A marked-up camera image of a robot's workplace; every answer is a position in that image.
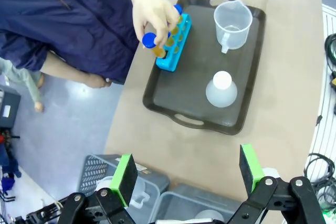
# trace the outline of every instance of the bottle cap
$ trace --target bottle cap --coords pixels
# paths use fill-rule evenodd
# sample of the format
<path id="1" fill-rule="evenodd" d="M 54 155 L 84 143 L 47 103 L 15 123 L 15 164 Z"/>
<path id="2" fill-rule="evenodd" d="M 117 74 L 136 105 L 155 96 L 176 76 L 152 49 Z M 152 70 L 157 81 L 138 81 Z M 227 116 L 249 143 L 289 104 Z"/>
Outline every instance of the bottle cap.
<path id="1" fill-rule="evenodd" d="M 214 75 L 214 86 L 218 89 L 227 89 L 231 86 L 232 77 L 226 71 L 219 71 Z"/>
<path id="2" fill-rule="evenodd" d="M 179 14 L 182 14 L 182 6 L 181 5 L 174 5 L 174 7 L 176 8 L 176 10 L 179 12 Z"/>
<path id="3" fill-rule="evenodd" d="M 154 33 L 146 33 L 142 37 L 142 43 L 147 48 L 154 48 L 156 44 L 154 44 L 154 39 L 156 38 L 156 34 Z"/>

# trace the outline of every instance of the green gripper pad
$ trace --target green gripper pad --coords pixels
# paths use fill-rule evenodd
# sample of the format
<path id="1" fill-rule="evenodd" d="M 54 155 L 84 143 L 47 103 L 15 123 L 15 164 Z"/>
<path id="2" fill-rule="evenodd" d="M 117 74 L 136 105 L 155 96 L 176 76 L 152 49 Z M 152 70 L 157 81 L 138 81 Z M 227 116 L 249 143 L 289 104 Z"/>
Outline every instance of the green gripper pad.
<path id="1" fill-rule="evenodd" d="M 124 207 L 128 207 L 131 201 L 137 177 L 138 171 L 132 154 L 122 155 L 114 172 L 110 189 L 119 196 Z"/>
<path id="2" fill-rule="evenodd" d="M 251 144 L 240 146 L 239 167 L 249 196 L 257 183 L 265 176 Z"/>

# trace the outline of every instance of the measuring cup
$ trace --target measuring cup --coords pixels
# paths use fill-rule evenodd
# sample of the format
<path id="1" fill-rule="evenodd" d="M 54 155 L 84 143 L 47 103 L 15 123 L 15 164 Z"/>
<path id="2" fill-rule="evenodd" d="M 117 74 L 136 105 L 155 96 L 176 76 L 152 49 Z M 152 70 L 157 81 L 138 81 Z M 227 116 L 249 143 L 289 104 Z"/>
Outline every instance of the measuring cup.
<path id="1" fill-rule="evenodd" d="M 222 53 L 242 47 L 252 24 L 252 13 L 240 0 L 224 2 L 215 9 L 216 36 Z"/>

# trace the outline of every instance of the white paper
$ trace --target white paper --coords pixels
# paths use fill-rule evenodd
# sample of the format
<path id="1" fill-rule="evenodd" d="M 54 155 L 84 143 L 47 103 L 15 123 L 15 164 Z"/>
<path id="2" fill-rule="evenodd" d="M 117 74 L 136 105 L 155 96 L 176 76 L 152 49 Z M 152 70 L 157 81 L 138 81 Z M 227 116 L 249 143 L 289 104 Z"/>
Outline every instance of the white paper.
<path id="1" fill-rule="evenodd" d="M 3 113 L 3 117 L 4 118 L 8 118 L 9 117 L 9 114 L 10 114 L 10 107 L 11 106 L 9 106 L 9 105 L 5 105 L 5 107 L 4 107 L 4 113 Z"/>
<path id="2" fill-rule="evenodd" d="M 144 166 L 139 165 L 139 164 L 137 164 L 137 163 L 135 163 L 135 166 L 136 166 L 136 169 L 138 170 L 138 172 L 142 172 L 143 170 L 147 170 L 147 167 L 144 167 Z"/>

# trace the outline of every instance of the clear plastic cup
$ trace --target clear plastic cup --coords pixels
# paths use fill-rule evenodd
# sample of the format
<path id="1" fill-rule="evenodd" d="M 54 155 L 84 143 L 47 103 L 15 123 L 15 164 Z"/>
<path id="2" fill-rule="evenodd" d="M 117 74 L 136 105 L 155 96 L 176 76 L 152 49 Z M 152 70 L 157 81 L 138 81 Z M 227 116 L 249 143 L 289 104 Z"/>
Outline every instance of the clear plastic cup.
<path id="1" fill-rule="evenodd" d="M 242 47 L 252 24 L 252 13 L 240 0 L 224 2 L 215 9 L 216 36 L 222 53 Z"/>
<path id="2" fill-rule="evenodd" d="M 208 101 L 218 108 L 225 108 L 233 104 L 237 93 L 237 86 L 226 71 L 217 72 L 205 89 Z"/>

